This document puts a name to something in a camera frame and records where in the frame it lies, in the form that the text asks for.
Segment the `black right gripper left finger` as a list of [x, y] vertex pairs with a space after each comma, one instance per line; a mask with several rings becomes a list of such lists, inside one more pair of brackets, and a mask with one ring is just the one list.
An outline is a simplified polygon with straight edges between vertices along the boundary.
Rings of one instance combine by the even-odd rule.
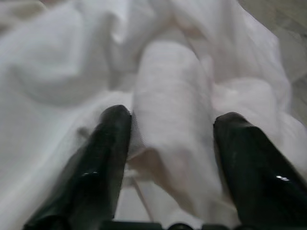
[[23, 229], [96, 230], [102, 220], [111, 220], [123, 180], [130, 130], [131, 115], [125, 106], [107, 108]]

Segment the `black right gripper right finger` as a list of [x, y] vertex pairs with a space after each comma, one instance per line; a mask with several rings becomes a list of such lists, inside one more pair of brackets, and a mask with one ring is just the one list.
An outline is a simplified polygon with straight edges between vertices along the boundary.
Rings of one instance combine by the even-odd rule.
[[307, 183], [265, 133], [241, 114], [213, 124], [215, 152], [243, 225], [259, 230], [307, 227]]

